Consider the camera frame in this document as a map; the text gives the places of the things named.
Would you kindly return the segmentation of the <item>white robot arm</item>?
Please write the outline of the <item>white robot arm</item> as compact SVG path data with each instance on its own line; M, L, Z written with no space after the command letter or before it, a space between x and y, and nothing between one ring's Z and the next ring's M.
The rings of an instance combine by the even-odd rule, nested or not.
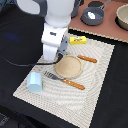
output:
M62 38L68 32L75 0L15 0L17 6L28 14L40 15L45 19L41 38L43 55L53 61Z

